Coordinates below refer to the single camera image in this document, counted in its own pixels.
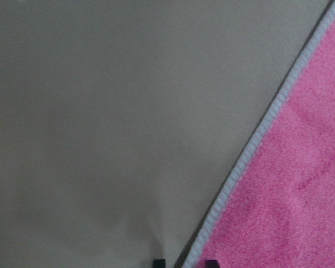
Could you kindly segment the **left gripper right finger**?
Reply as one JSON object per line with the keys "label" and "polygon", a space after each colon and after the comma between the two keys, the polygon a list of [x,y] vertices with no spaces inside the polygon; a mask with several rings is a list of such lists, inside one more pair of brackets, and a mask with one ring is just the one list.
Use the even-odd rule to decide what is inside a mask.
{"label": "left gripper right finger", "polygon": [[219,262],[217,260],[206,260],[205,268],[219,268]]}

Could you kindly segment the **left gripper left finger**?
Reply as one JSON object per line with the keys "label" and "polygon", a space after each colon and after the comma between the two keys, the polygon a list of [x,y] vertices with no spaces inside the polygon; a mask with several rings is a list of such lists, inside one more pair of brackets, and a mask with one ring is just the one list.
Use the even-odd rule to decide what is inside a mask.
{"label": "left gripper left finger", "polygon": [[166,260],[165,259],[153,260],[152,268],[166,268]]}

